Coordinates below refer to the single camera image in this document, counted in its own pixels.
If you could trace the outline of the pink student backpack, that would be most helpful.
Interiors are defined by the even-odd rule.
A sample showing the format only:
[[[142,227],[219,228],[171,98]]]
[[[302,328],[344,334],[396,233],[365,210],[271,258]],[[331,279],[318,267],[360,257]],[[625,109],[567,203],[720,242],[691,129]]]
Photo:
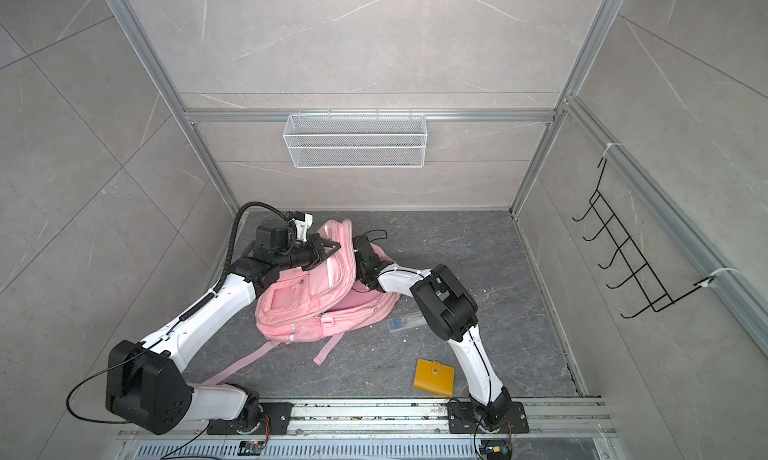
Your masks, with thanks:
[[[258,299],[255,312],[266,343],[206,380],[207,385],[223,383],[282,344],[325,340],[314,358],[320,365],[345,333],[382,321],[392,312],[398,293],[369,290],[356,279],[352,221],[329,220],[319,234],[339,243],[340,250],[312,270],[297,267],[280,273]]]

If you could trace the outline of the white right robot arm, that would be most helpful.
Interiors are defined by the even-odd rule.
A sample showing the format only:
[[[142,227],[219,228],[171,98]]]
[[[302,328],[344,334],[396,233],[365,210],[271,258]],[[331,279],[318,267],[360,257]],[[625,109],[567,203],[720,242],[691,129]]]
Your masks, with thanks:
[[[372,290],[412,297],[432,332],[448,342],[468,382],[476,424],[499,429],[512,400],[495,373],[478,327],[478,305],[445,265],[431,269],[403,267],[383,260],[366,234],[352,240],[357,279]]]

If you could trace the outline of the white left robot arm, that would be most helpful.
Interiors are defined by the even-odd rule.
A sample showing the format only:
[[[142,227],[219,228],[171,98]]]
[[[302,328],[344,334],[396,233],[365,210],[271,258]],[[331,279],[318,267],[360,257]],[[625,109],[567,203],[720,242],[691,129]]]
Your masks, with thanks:
[[[216,282],[191,306],[138,342],[123,340],[101,370],[112,425],[135,425],[163,435],[177,425],[206,421],[248,434],[265,421],[257,392],[227,383],[221,373],[189,383],[183,373],[194,356],[233,316],[253,304],[283,272],[333,277],[351,254],[351,225],[284,213],[251,201],[236,213]]]

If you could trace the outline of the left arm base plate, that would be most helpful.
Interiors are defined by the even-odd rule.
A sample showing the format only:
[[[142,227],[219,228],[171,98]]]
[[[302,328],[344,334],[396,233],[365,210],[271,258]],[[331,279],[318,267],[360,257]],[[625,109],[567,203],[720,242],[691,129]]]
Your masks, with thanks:
[[[266,402],[249,404],[234,420],[213,420],[208,435],[284,435],[287,433],[293,403]]]

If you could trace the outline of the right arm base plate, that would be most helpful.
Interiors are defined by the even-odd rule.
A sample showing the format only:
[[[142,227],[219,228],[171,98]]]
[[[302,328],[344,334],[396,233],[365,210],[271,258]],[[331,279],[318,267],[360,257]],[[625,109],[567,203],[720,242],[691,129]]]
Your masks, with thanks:
[[[489,408],[474,401],[450,399],[446,403],[449,431],[463,433],[527,434],[530,427],[524,406],[510,401]]]

